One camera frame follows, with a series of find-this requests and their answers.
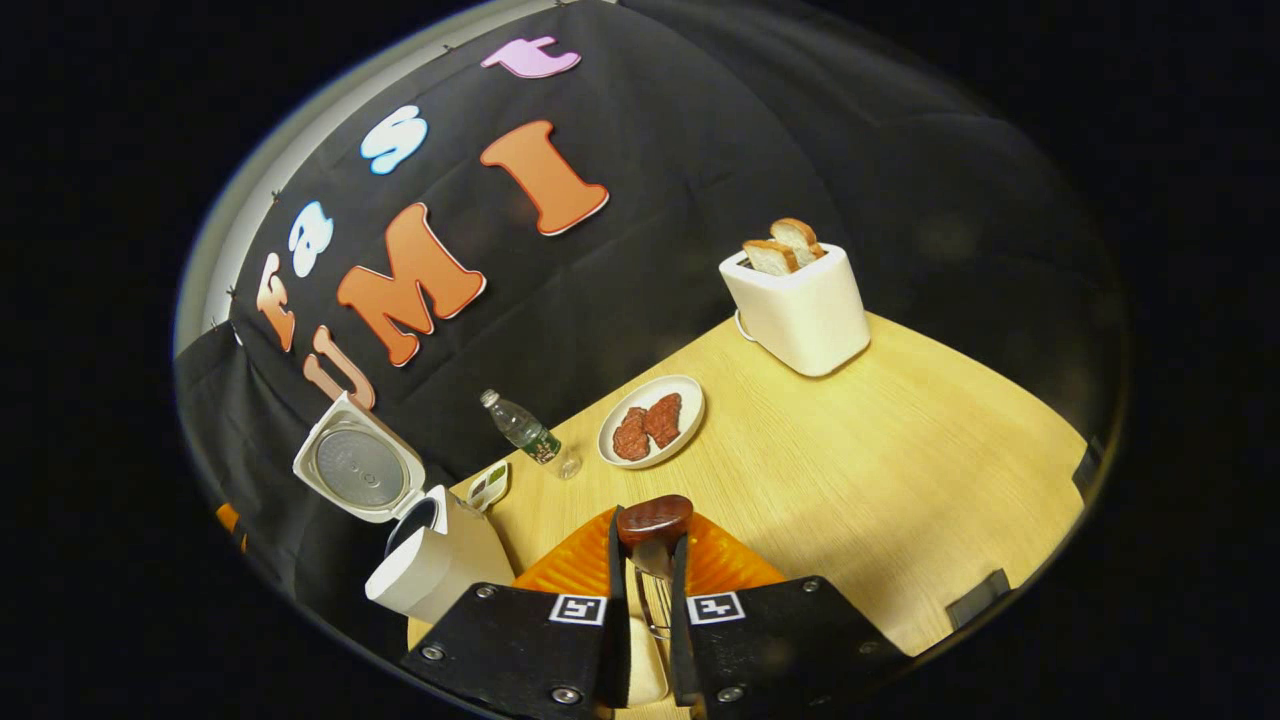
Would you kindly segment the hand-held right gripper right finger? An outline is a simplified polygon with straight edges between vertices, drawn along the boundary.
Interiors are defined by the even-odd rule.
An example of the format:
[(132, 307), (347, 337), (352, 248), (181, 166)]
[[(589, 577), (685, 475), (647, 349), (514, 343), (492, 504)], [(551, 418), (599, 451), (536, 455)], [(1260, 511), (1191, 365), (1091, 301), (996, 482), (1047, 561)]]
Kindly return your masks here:
[(672, 612), (677, 702), (695, 716), (852, 716), (913, 665), (831, 580), (785, 577), (701, 514)]

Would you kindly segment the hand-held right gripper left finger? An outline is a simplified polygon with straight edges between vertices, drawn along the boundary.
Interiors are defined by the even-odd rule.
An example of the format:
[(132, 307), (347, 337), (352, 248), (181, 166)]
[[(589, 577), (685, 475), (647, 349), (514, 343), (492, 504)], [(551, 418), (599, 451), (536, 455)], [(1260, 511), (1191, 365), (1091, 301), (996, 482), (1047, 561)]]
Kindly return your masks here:
[(617, 512), (585, 521), (509, 584), (471, 584), (401, 669), (488, 719), (612, 719), (631, 669)]

